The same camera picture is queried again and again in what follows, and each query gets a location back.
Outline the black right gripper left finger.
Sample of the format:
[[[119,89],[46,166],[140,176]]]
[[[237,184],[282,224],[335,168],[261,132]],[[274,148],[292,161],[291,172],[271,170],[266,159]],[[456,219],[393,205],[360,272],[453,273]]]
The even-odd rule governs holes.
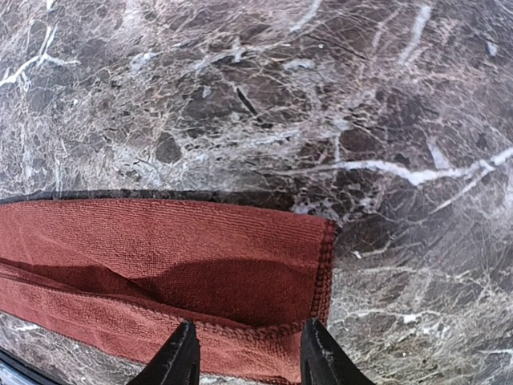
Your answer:
[[[185,320],[146,367],[127,385],[198,385],[200,341],[192,321]]]

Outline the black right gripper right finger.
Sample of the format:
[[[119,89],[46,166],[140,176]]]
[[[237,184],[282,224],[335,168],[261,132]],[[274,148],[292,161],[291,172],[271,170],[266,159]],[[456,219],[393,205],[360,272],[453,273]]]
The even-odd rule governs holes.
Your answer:
[[[374,385],[317,318],[308,320],[301,333],[301,383]]]

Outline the brown towel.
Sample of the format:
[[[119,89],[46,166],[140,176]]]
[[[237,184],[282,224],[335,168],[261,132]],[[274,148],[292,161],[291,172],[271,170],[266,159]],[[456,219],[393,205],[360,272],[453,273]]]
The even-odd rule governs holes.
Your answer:
[[[204,201],[26,201],[1,207],[1,308],[147,363],[184,320],[201,370],[300,382],[308,318],[329,314],[335,225]]]

